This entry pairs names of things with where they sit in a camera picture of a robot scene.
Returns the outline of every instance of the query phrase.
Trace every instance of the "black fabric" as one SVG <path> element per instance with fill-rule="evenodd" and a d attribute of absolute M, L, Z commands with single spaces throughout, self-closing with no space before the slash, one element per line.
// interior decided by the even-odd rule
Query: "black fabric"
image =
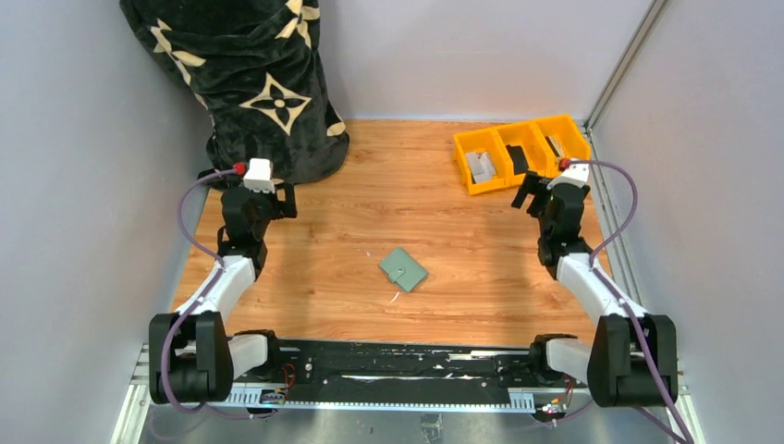
<path fill-rule="evenodd" d="M 277 178 L 323 179 L 349 135 L 329 103 L 317 0 L 120 0 L 136 38 L 213 119 L 216 169 L 252 157 Z"/>

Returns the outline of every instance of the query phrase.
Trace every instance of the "wood grain surface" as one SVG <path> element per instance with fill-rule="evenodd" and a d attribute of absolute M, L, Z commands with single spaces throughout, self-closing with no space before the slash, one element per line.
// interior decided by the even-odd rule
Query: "wood grain surface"
<path fill-rule="evenodd" d="M 528 345 L 537 334 L 591 342 L 594 327 L 539 265 L 536 221 L 509 206 L 514 190 L 469 197 L 452 160 L 452 134 L 487 123 L 358 120 L 349 158 L 333 177 L 297 187 L 300 216 L 274 221 L 266 267 L 227 332 L 476 345 Z M 196 239 L 210 248 L 223 225 L 211 191 Z M 601 240 L 586 201 L 583 235 Z M 403 247 L 429 272 L 398 292 L 378 263 Z M 191 249 L 175 306 L 201 285 L 213 260 Z"/>

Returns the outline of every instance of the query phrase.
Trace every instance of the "floor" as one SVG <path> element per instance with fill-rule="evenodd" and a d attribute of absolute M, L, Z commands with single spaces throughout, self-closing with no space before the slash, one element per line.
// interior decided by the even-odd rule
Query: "floor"
<path fill-rule="evenodd" d="M 270 225 L 266 267 L 232 312 L 227 333 L 270 328 L 288 338 L 506 346 L 526 346 L 545 333 L 593 340 L 577 300 L 539 265 L 537 224 L 509 206 L 515 191 L 469 197 L 459 181 L 452 134 L 492 124 L 348 125 L 346 165 L 297 187 L 299 218 Z M 219 198 L 210 193 L 196 233 L 208 246 L 223 225 Z M 582 232 L 593 246 L 601 240 L 590 200 Z M 398 246 L 429 276 L 392 301 L 397 286 L 378 262 Z M 191 250 L 175 305 L 212 264 Z"/>

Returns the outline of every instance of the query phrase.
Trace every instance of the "wall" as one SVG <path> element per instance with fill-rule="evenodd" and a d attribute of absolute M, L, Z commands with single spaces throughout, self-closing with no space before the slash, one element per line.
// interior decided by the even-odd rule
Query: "wall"
<path fill-rule="evenodd" d="M 650 0 L 322 0 L 343 117 L 585 118 Z"/>
<path fill-rule="evenodd" d="M 2 440 L 105 443 L 187 256 L 175 208 L 210 124 L 116 1 L 3 2 L 0 45 Z"/>
<path fill-rule="evenodd" d="M 670 2 L 594 133 L 637 179 L 632 265 L 676 321 L 710 443 L 784 433 L 782 42 L 781 2 Z M 625 185 L 610 185 L 625 214 Z"/>

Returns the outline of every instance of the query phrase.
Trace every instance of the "plush blanket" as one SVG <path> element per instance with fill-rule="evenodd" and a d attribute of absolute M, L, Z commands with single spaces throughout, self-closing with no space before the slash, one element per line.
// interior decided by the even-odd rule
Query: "plush blanket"
<path fill-rule="evenodd" d="M 346 158 L 346 125 L 329 103 L 317 0 L 120 0 L 136 38 L 212 120 L 216 169 L 252 157 L 277 178 L 323 179 Z"/>

